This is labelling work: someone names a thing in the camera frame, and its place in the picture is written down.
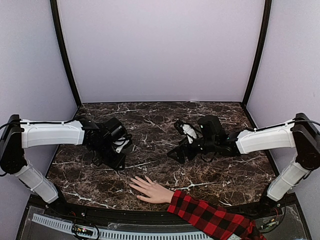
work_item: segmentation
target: wall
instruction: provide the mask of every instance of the wall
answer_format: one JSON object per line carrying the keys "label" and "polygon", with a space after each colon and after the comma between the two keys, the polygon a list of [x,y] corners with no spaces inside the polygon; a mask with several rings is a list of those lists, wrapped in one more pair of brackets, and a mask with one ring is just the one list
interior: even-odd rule
{"label": "wall", "polygon": [[[50,1],[1,0],[0,33],[0,124],[12,114],[30,120],[71,118],[76,104],[61,60]],[[45,174],[56,148],[27,149],[26,157]],[[30,191],[7,175],[0,178],[0,193],[0,239],[12,240]]]}
{"label": "wall", "polygon": [[[272,1],[264,52],[248,110],[259,127],[303,112],[320,122],[320,2]],[[272,151],[282,170],[294,150]],[[313,239],[320,236],[320,171],[295,188]]]}
{"label": "wall", "polygon": [[240,102],[264,2],[60,0],[81,100]]}

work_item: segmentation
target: sleeve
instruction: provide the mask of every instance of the sleeve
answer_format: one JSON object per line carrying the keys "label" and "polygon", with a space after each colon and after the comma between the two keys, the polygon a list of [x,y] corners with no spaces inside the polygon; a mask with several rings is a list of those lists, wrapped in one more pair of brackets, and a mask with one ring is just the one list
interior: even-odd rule
{"label": "sleeve", "polygon": [[228,213],[222,207],[209,205],[176,190],[167,210],[178,215],[215,240],[267,240],[255,221],[239,214]]}

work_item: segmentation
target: black post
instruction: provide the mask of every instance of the black post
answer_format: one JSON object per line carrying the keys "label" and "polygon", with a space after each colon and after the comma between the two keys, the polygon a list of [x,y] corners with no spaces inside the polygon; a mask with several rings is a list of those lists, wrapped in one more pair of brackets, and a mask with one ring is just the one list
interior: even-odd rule
{"label": "black post", "polygon": [[247,104],[249,102],[249,98],[250,98],[250,95],[251,95],[251,92],[254,87],[256,77],[257,77],[257,72],[259,69],[259,64],[260,64],[262,52],[264,50],[267,29],[268,29],[268,24],[269,24],[269,17],[270,17],[270,12],[271,12],[271,3],[272,3],[272,0],[265,0],[265,3],[264,3],[264,11],[263,11],[259,41],[258,41],[258,45],[256,47],[255,57],[254,57],[253,66],[251,69],[251,74],[249,77],[248,85],[246,87],[245,94],[244,94],[244,97],[242,100],[242,104],[245,107],[247,106]]}
{"label": "black post", "polygon": [[50,4],[51,4],[51,12],[52,12],[52,18],[53,18],[53,23],[54,23],[54,28],[55,28],[56,39],[59,44],[65,73],[68,78],[75,103],[78,107],[80,107],[82,105],[82,103],[81,103],[80,96],[79,96],[79,93],[77,90],[74,76],[71,71],[71,66],[70,66],[70,62],[69,62],[69,58],[68,58],[68,54],[67,54],[67,49],[66,49],[66,45],[65,45],[65,41],[64,41],[64,36],[62,33],[60,18],[59,18],[59,10],[58,10],[57,0],[50,0]]}

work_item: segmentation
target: red plaid sleeve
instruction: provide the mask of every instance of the red plaid sleeve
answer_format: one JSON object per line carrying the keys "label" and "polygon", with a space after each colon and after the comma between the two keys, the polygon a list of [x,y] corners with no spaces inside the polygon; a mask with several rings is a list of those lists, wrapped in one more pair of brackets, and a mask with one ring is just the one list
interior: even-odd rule
{"label": "red plaid sleeve", "polygon": [[179,190],[175,191],[167,211],[178,215],[214,240],[267,240],[258,231],[255,221],[228,213],[222,207],[211,206],[207,201],[196,200]]}

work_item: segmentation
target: dark marble surface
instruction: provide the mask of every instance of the dark marble surface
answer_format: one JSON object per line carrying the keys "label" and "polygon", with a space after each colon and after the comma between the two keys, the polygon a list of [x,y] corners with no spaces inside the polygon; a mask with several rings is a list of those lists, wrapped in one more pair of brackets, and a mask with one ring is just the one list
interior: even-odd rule
{"label": "dark marble surface", "polygon": [[235,206],[259,200],[275,178],[263,152],[240,157],[217,156],[211,163],[199,157],[179,164],[167,157],[183,136],[174,128],[181,119],[197,127],[205,115],[217,115],[226,132],[241,131],[249,121],[238,103],[144,102],[83,105],[78,115],[101,123],[117,117],[133,135],[133,151],[127,153],[126,168],[114,171],[92,164],[93,153],[84,146],[62,145],[50,167],[48,178],[61,187],[70,203],[118,210],[165,211],[167,204],[141,202],[129,187],[133,176],[147,175],[172,190],[219,206]]}

